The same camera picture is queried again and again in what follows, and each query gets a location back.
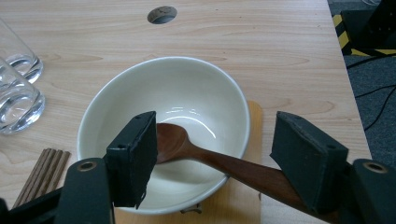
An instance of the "floor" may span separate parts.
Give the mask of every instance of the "floor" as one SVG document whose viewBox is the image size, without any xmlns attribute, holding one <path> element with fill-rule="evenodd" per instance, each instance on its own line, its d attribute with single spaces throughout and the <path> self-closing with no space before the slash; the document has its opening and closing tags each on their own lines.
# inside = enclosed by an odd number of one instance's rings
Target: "floor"
<svg viewBox="0 0 396 224">
<path fill-rule="evenodd" d="M 375 9 L 361 0 L 328 1 L 333 15 Z M 347 69 L 349 79 L 373 159 L 396 168 L 396 57 L 344 55 L 346 66 L 367 59 L 371 61 Z"/>
</svg>

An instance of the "table surface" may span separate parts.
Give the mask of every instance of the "table surface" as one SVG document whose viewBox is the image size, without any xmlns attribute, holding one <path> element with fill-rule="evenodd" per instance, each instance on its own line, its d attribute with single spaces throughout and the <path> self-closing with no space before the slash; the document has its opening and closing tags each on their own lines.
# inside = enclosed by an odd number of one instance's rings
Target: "table surface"
<svg viewBox="0 0 396 224">
<path fill-rule="evenodd" d="M 14 204 L 43 148 L 72 152 L 88 104 L 128 67 L 162 56 L 213 63 L 262 107 L 262 164 L 269 157 L 276 111 L 302 116 L 349 148 L 348 160 L 370 158 L 326 0 L 189 1 L 166 4 L 177 16 L 151 24 L 163 1 L 7 0 L 2 19 L 44 62 L 35 85 L 47 97 L 29 129 L 0 136 L 0 197 Z M 262 222 L 318 222 L 262 198 Z"/>
</svg>

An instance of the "wooden chopstick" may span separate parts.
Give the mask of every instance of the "wooden chopstick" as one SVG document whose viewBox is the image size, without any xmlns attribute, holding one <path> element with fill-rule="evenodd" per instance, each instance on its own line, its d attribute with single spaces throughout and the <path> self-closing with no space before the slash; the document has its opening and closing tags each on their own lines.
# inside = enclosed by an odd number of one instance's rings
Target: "wooden chopstick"
<svg viewBox="0 0 396 224">
<path fill-rule="evenodd" d="M 58 186 L 59 180 L 61 179 L 62 173 L 64 172 L 64 167 L 66 166 L 69 157 L 70 157 L 70 152 L 64 151 L 64 153 L 62 153 L 61 158 L 59 159 L 58 165 L 56 166 L 55 172 L 52 176 L 51 181 L 49 182 L 49 186 L 45 193 L 50 193 L 51 191 L 54 191 Z"/>
<path fill-rule="evenodd" d="M 55 190 L 69 157 L 70 152 L 67 151 L 44 149 L 13 207 L 28 203 Z"/>
</svg>

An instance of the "yellow and black stripe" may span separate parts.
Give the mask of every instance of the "yellow and black stripe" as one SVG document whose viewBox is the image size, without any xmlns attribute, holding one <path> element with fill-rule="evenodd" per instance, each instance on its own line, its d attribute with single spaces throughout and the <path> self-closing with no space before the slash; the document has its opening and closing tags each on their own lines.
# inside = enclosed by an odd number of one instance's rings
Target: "yellow and black stripe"
<svg viewBox="0 0 396 224">
<path fill-rule="evenodd" d="M 341 15 L 334 15 L 332 17 L 335 32 L 338 36 L 341 51 L 343 55 L 359 55 L 359 56 L 386 56 L 396 53 L 396 49 L 354 49 L 349 41 L 346 28 L 343 23 Z"/>
</svg>

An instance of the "clear glass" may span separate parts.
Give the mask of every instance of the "clear glass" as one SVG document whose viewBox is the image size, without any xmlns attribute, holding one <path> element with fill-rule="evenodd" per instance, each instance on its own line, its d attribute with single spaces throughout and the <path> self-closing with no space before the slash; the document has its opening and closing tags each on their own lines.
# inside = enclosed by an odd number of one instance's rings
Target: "clear glass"
<svg viewBox="0 0 396 224">
<path fill-rule="evenodd" d="M 45 102 L 38 89 L 0 58 L 0 133 L 29 127 L 41 116 Z"/>
<path fill-rule="evenodd" d="M 23 77 L 34 83 L 41 75 L 44 64 L 0 18 L 0 57 Z"/>
</svg>

